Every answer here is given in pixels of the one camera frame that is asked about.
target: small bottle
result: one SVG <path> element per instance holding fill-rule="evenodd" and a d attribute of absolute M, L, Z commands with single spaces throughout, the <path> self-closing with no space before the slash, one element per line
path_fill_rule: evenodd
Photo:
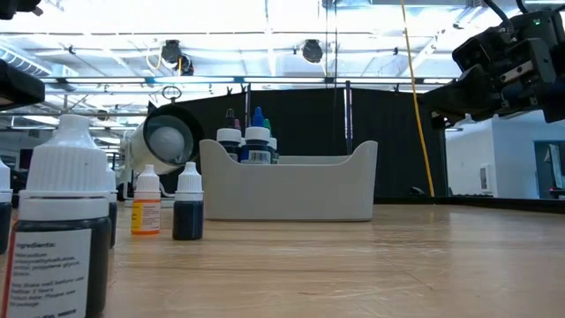
<path fill-rule="evenodd" d="M 269 140 L 268 146 L 273 149 L 273 156 L 271 157 L 271 164 L 279 164 L 279 153 L 276 148 L 276 138 Z"/>
<path fill-rule="evenodd" d="M 132 234 L 157 234 L 161 229 L 161 191 L 153 164 L 146 164 L 133 193 Z"/>
<path fill-rule="evenodd" d="M 0 254 L 8 249 L 11 224 L 10 168 L 0 160 Z"/>
<path fill-rule="evenodd" d="M 261 107 L 255 109 L 252 126 L 245 129 L 245 145 L 241 148 L 241 163 L 271 164 L 268 143 L 271 132 L 263 127 Z"/>
<path fill-rule="evenodd" d="M 215 139 L 226 149 L 231 159 L 239 162 L 241 128 L 236 128 L 236 123 L 239 124 L 239 120 L 234 119 L 233 109 L 228 109 L 226 123 L 227 128 L 218 129 Z"/>
<path fill-rule="evenodd" d="M 112 233 L 109 241 L 109 248 L 114 248 L 116 244 L 116 223 L 117 223 L 117 189 L 116 173 L 106 166 L 106 185 L 109 191 L 109 220 L 112 222 Z"/>
<path fill-rule="evenodd" d="M 185 171 L 178 176 L 173 212 L 173 239 L 202 239 L 204 228 L 204 195 L 202 176 L 195 163 L 186 163 Z"/>
<path fill-rule="evenodd" d="M 2 317 L 100 317 L 111 224 L 107 158 L 87 117 L 62 115 L 34 149 L 11 233 Z"/>

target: ceiling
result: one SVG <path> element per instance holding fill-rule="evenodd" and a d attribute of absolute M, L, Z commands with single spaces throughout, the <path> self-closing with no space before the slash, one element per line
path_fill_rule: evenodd
<path fill-rule="evenodd" d="M 44 13 L 19 13 L 0 21 L 0 53 L 18 56 L 50 77 L 174 76 L 163 63 L 160 47 L 180 40 L 195 76 L 259 76 L 315 78 L 410 77 L 400 0 L 43 0 Z M 466 39 L 500 19 L 480 1 L 406 0 L 407 26 L 415 76 L 457 78 L 461 72 L 451 52 Z M 499 2 L 513 16 L 514 1 Z M 324 49 L 319 64 L 301 53 L 305 40 Z M 181 99 L 233 93 L 239 84 L 183 86 Z M 299 83 L 253 84 L 252 89 L 320 87 Z M 365 85 L 392 89 L 392 85 Z M 436 86 L 421 86 L 426 91 Z M 143 85 L 80 85 L 65 92 L 47 87 L 46 103 L 18 111 L 142 111 L 148 92 Z M 118 93 L 105 94 L 108 90 Z M 155 103 L 167 103 L 159 94 Z M 134 125 L 139 119 L 111 119 Z"/>

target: ingredients label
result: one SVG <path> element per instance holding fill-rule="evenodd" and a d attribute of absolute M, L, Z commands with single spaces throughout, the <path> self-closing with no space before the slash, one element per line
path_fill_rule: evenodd
<path fill-rule="evenodd" d="M 161 201 L 134 201 L 132 231 L 158 231 L 161 228 Z"/>
<path fill-rule="evenodd" d="M 248 159 L 242 160 L 241 163 L 271 164 L 271 153 L 262 150 L 249 150 Z"/>
<path fill-rule="evenodd" d="M 16 232 L 3 318 L 83 318 L 92 230 Z"/>

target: white plastic bin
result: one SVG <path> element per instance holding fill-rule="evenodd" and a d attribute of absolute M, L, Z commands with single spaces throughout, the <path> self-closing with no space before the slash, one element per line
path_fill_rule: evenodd
<path fill-rule="evenodd" d="M 280 164 L 233 161 L 214 140 L 200 142 L 209 220 L 369 221 L 377 142 L 351 156 L 281 156 Z"/>

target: wooden table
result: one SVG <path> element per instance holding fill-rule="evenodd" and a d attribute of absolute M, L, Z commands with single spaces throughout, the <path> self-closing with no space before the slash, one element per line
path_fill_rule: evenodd
<path fill-rule="evenodd" d="M 377 206 L 371 223 L 207 222 L 133 237 L 120 208 L 105 317 L 565 317 L 565 216 Z M 5 256 L 0 258 L 5 270 Z"/>

